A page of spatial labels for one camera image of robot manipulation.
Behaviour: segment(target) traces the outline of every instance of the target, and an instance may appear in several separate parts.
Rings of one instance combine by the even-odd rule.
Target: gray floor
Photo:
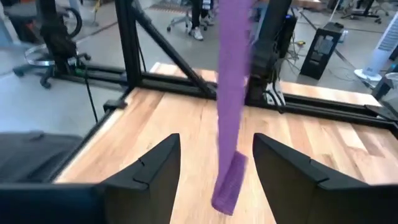
[[[143,8],[147,8],[156,0],[142,1]],[[166,39],[175,47],[177,52],[192,66],[217,70],[218,66],[218,31],[217,27],[204,32],[205,41],[195,41],[185,33],[184,25],[176,26],[171,33],[166,32],[169,21],[180,14],[154,11],[147,9],[146,13],[152,19]],[[319,12],[304,11],[305,16],[316,26],[327,22],[328,16]],[[90,13],[84,15],[92,19]],[[349,34],[343,44],[339,44],[338,51],[343,59],[333,54],[321,80],[313,80],[299,75],[299,71],[284,63],[281,77],[288,82],[297,82],[307,85],[323,86],[347,91],[369,93],[360,80],[353,75],[355,68],[362,68],[366,64],[367,55],[375,48],[382,32],[388,25],[386,18],[381,25],[373,23],[372,19],[358,21],[338,20],[348,29]],[[79,51],[87,52],[92,56],[94,63],[124,67],[120,36],[116,22],[116,13],[113,4],[102,7],[97,16],[98,27],[84,27],[77,39]],[[156,62],[172,63],[154,41],[138,28],[139,40],[144,53],[147,68]],[[315,35],[315,29],[300,17],[295,30],[295,40],[306,41],[306,46],[300,54],[306,54]],[[0,131],[27,131],[41,129],[53,133],[77,133],[84,135],[94,125],[86,87],[84,85],[51,80],[51,90],[44,90],[39,85],[39,78],[26,75],[17,78],[9,71],[15,65],[24,63],[20,52],[0,50]],[[295,65],[300,68],[304,57],[301,56]],[[102,113],[102,104],[108,99],[115,99],[121,95],[120,91],[92,87],[97,112]]]

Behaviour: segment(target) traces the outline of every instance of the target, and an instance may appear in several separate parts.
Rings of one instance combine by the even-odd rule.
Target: chair wheel
[[[51,88],[51,83],[49,83],[45,80],[40,80],[40,84],[42,85],[43,88],[45,88],[47,90]]]
[[[15,73],[15,75],[18,76],[18,77],[23,77],[23,76],[25,75],[24,72],[16,72],[16,71],[14,71],[14,73]]]

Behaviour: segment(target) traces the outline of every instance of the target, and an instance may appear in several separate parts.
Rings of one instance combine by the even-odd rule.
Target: white tower fan
[[[398,46],[398,12],[388,25],[381,37],[377,47],[373,50],[372,57],[365,69],[357,69],[355,75],[369,81],[380,81],[379,72],[390,57],[391,53]]]

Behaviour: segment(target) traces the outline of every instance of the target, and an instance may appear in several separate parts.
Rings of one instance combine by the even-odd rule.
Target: black diagonal strut
[[[154,27],[150,19],[145,15],[145,12],[141,7],[133,1],[132,3],[132,14],[135,20],[144,28],[144,30],[153,38],[156,44],[173,60],[173,62],[181,69],[183,73],[193,82],[193,84],[207,96],[214,95],[214,89],[207,85],[206,81],[196,74],[195,71],[184,61],[180,54],[170,45],[170,43],[160,34],[160,32]]]

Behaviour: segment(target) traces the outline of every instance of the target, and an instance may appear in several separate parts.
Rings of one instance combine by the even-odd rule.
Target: purple cloth
[[[218,176],[212,206],[232,215],[243,182],[246,157],[236,151],[244,104],[244,77],[249,74],[249,10],[251,1],[220,0],[218,69]]]

